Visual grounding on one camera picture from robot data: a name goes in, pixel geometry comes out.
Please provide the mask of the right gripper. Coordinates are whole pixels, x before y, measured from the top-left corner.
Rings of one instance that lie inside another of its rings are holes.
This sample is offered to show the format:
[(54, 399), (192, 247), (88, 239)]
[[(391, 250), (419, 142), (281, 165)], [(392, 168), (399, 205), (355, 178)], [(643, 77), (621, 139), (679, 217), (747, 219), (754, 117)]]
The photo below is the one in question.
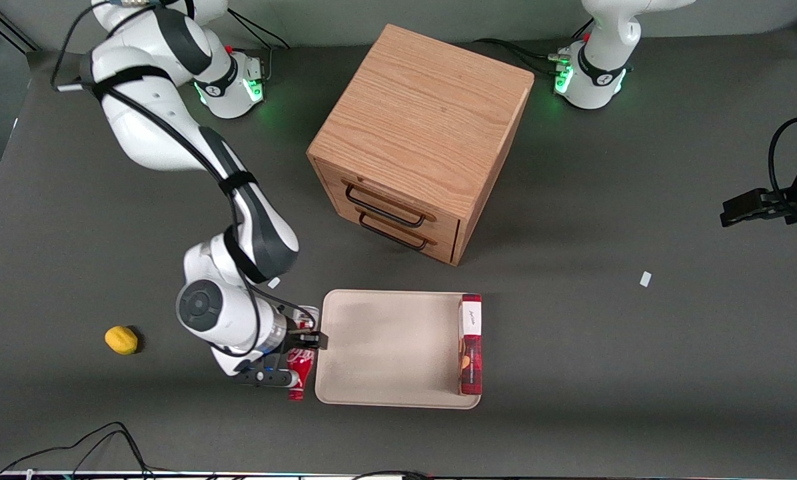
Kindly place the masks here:
[(316, 307), (289, 308), (285, 317), (284, 352), (293, 349), (319, 351), (328, 349), (329, 336), (319, 331), (319, 310)]

